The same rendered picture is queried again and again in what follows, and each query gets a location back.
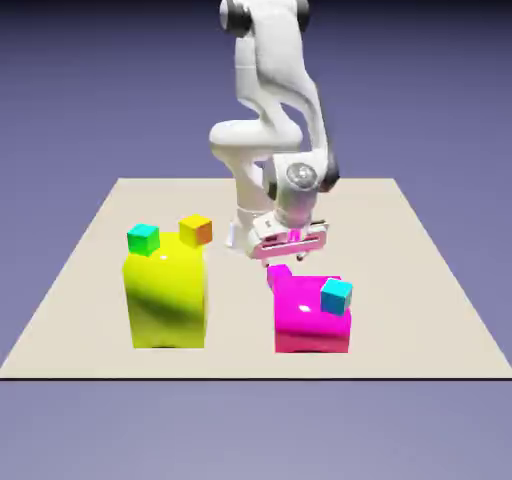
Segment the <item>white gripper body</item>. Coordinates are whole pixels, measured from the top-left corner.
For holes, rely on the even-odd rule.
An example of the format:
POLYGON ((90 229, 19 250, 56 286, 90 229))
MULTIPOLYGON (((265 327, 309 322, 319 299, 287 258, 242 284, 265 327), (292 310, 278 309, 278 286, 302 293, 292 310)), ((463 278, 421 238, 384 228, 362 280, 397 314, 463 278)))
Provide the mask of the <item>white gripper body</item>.
POLYGON ((329 225, 326 221, 313 221, 303 228, 287 228, 271 219, 256 219, 247 236, 247 255, 262 260, 308 254, 322 249, 327 241, 329 225))

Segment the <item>large yellow box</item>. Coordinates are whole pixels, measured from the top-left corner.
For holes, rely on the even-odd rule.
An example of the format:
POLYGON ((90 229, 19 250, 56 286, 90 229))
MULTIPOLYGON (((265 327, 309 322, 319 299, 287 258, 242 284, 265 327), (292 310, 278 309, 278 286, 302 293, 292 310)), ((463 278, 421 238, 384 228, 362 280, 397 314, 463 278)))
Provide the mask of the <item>large yellow box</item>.
POLYGON ((205 346, 208 283, 200 246, 163 232, 151 255, 130 252, 122 273, 135 348, 205 346))

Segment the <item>large magenta box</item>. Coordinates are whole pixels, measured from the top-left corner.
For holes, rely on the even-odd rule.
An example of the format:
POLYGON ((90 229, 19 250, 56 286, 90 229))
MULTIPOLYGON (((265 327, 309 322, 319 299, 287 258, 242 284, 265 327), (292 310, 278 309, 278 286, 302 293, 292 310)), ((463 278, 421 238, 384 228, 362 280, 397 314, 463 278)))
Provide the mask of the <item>large magenta box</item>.
POLYGON ((271 282, 277 353, 346 353, 351 334, 350 307, 342 316, 321 311, 320 291, 327 276, 279 275, 271 282))

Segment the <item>small orange cube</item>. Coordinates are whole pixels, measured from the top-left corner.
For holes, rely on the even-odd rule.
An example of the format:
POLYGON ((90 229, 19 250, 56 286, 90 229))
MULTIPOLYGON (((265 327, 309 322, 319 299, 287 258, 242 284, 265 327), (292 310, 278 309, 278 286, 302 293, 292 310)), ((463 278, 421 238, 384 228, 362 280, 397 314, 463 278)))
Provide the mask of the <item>small orange cube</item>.
POLYGON ((185 245, 194 248, 210 243, 213 239, 212 220, 199 214, 181 219, 179 238, 185 245))

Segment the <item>small green cube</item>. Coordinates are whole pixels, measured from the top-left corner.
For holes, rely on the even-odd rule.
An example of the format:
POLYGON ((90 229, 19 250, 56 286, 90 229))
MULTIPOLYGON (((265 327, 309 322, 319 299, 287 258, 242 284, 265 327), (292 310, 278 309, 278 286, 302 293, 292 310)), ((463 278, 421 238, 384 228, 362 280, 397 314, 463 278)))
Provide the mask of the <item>small green cube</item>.
POLYGON ((127 232, 127 242, 131 254, 148 257, 160 248, 159 227, 137 224, 127 232))

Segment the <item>small blue cube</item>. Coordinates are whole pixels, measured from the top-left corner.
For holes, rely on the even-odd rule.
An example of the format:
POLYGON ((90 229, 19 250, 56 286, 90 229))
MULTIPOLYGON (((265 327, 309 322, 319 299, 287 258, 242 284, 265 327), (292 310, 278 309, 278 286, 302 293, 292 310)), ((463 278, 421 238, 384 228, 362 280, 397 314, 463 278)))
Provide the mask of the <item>small blue cube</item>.
POLYGON ((341 279, 328 278, 320 291, 322 312, 342 316, 350 307, 353 285, 341 279))

